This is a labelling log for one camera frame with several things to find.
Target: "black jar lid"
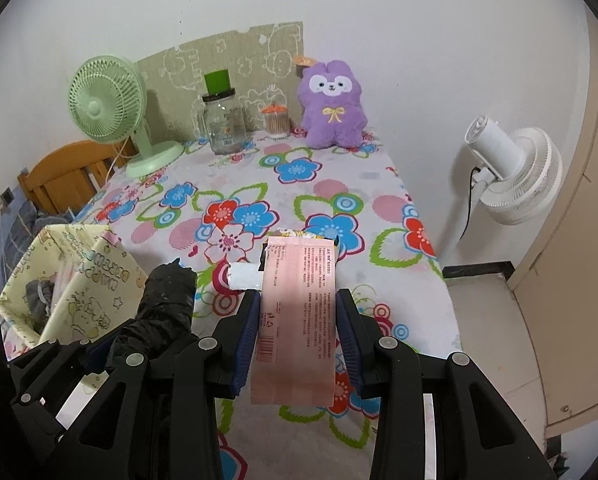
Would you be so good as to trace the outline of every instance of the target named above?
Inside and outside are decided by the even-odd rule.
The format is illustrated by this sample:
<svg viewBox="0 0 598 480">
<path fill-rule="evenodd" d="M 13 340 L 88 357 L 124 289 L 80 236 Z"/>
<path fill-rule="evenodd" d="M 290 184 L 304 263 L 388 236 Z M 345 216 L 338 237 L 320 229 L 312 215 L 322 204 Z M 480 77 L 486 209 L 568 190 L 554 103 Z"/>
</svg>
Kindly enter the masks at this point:
<svg viewBox="0 0 598 480">
<path fill-rule="evenodd" d="M 228 88 L 221 92 L 217 92 L 216 94 L 205 94 L 201 96 L 201 99 L 204 103 L 211 103 L 212 101 L 218 101 L 219 99 L 225 99 L 226 97 L 231 97 L 236 94 L 237 91 L 234 88 Z"/>
</svg>

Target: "table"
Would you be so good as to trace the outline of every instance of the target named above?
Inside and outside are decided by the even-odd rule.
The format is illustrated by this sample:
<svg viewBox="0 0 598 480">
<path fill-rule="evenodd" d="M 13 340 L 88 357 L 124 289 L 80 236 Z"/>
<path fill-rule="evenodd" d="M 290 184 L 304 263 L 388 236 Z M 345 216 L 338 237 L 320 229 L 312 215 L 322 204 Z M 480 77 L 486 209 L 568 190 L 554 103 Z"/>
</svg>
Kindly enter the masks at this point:
<svg viewBox="0 0 598 480">
<path fill-rule="evenodd" d="M 192 267 L 192 329 L 199 336 L 236 310 L 228 264 L 258 262 L 268 232 L 336 235 L 336 288 L 349 288 L 385 335 L 446 357 L 460 349 L 459 331 L 434 251 L 382 142 L 370 132 L 364 139 L 359 149 L 314 151 L 300 131 L 283 140 L 256 132 L 242 153 L 225 156 L 188 142 L 178 160 L 154 174 L 116 174 L 77 221 L 110 224 L 148 273 L 176 258 Z M 333 406 L 255 406 L 249 392 L 247 385 L 236 400 L 217 400 L 226 479 L 367 480 L 380 405 L 356 395 L 340 346 Z M 426 408 L 432 430 L 429 399 Z M 433 478 L 433 431 L 427 444 Z"/>
</svg>

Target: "fan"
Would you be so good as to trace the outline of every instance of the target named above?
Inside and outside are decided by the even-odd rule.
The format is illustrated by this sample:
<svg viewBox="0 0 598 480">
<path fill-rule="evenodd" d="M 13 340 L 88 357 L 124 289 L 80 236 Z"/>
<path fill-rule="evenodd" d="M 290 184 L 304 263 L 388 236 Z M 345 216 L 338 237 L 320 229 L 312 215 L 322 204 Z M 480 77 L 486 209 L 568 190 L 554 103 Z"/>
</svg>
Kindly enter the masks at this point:
<svg viewBox="0 0 598 480">
<path fill-rule="evenodd" d="M 468 219 L 465 227 L 460 222 L 454 226 L 440 251 L 441 263 L 463 237 L 470 212 L 479 203 L 500 224 L 521 224 L 547 208 L 559 191 L 563 174 L 559 150 L 539 128 L 522 128 L 508 136 L 498 123 L 481 116 L 464 140 L 484 166 L 473 170 L 466 200 Z"/>
<path fill-rule="evenodd" d="M 147 101 L 138 67 L 113 56 L 93 57 L 81 65 L 68 96 L 72 119 L 90 139 L 112 144 L 132 136 L 139 155 L 127 164 L 125 171 L 131 178 L 153 173 L 184 150 L 174 140 L 151 144 L 145 120 Z"/>
</svg>

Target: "white fan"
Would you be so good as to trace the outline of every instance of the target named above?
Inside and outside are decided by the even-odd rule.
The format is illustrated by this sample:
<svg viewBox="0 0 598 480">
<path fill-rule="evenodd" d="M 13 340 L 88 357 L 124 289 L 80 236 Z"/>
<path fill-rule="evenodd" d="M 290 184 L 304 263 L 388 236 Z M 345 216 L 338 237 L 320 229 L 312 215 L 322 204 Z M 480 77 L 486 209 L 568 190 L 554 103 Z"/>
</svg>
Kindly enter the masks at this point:
<svg viewBox="0 0 598 480">
<path fill-rule="evenodd" d="M 540 128 L 522 128 L 508 136 L 495 121 L 481 116 L 465 134 L 465 143 L 484 166 L 472 178 L 471 196 L 466 201 L 467 222 L 456 223 L 440 251 L 442 264 L 463 236 L 470 212 L 479 203 L 500 224 L 520 224 L 550 204 L 563 174 L 559 150 Z"/>
</svg>

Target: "green fan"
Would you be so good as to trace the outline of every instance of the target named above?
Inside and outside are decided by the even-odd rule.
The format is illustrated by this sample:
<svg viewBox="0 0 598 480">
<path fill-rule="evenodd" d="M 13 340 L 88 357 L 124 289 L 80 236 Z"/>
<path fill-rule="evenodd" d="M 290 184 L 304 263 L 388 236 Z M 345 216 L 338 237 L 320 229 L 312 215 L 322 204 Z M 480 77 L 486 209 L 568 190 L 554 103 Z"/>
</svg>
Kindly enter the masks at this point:
<svg viewBox="0 0 598 480">
<path fill-rule="evenodd" d="M 113 144 L 132 136 L 139 155 L 126 166 L 131 178 L 144 176 L 173 162 L 183 146 L 174 140 L 150 142 L 145 109 L 148 92 L 138 67 L 113 56 L 87 60 L 72 79 L 70 115 L 90 139 Z"/>
</svg>

